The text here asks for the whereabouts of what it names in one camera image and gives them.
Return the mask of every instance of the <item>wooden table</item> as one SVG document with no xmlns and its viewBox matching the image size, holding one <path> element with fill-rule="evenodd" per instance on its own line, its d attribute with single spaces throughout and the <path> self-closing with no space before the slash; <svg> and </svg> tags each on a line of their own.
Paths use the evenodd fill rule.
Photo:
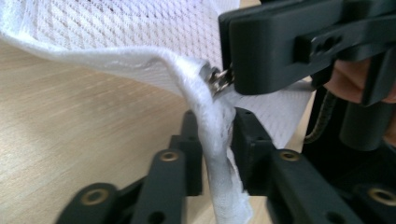
<svg viewBox="0 0 396 224">
<path fill-rule="evenodd" d="M 136 181 L 187 109 L 170 92 L 0 42 L 0 223 L 53 223 L 81 188 Z M 251 223 L 270 223 L 264 199 L 251 201 Z M 189 223 L 215 223 L 207 184 L 188 208 Z"/>
</svg>

